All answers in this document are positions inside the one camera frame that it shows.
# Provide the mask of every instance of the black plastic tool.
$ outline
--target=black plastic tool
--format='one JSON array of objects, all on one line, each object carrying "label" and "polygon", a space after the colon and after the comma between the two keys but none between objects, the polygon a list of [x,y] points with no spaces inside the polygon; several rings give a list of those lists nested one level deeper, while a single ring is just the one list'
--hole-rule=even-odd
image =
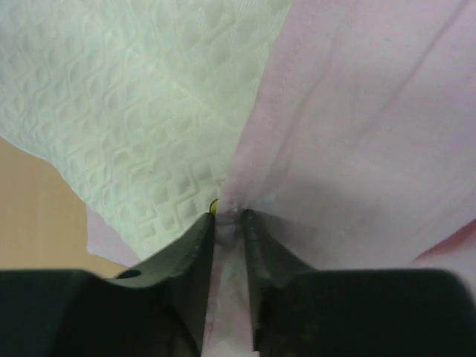
[{"label": "black plastic tool", "polygon": [[0,271],[1,357],[200,356],[214,216],[115,279]]},{"label": "black plastic tool", "polygon": [[316,271],[246,211],[255,350],[261,357],[476,356],[476,313],[447,271]]},{"label": "black plastic tool", "polygon": [[[255,212],[244,212],[241,229],[261,357],[476,356],[475,308],[453,274],[316,271]],[[0,271],[0,356],[200,356],[213,245],[207,213],[115,279]]]}]

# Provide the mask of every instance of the black clamp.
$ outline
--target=black clamp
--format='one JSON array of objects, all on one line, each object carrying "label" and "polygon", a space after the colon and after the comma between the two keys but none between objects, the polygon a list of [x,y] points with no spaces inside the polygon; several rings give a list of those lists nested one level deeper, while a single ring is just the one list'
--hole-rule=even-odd
[{"label": "black clamp", "polygon": [[[316,271],[242,214],[261,357],[476,356],[476,312],[447,271]],[[200,356],[214,216],[115,279],[0,271],[0,356]]]}]

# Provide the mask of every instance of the tan surface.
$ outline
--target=tan surface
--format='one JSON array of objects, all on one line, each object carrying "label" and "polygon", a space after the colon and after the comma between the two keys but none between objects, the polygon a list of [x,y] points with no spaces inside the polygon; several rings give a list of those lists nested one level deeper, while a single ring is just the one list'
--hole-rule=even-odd
[{"label": "tan surface", "polygon": [[86,252],[86,207],[46,161],[0,138],[0,268],[124,267]]}]

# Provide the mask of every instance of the embossed paper towel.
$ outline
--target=embossed paper towel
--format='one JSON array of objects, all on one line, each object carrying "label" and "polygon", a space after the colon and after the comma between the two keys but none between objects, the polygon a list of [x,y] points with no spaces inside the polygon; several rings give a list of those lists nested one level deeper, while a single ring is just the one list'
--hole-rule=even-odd
[{"label": "embossed paper towel", "polygon": [[0,0],[0,135],[145,258],[218,196],[290,3]]}]

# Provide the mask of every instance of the white paper towel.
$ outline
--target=white paper towel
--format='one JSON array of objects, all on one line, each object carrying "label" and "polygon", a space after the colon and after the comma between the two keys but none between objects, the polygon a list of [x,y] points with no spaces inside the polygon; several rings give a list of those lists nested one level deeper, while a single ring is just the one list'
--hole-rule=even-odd
[{"label": "white paper towel", "polygon": [[291,2],[1,0],[0,135],[145,258],[218,196]]}]

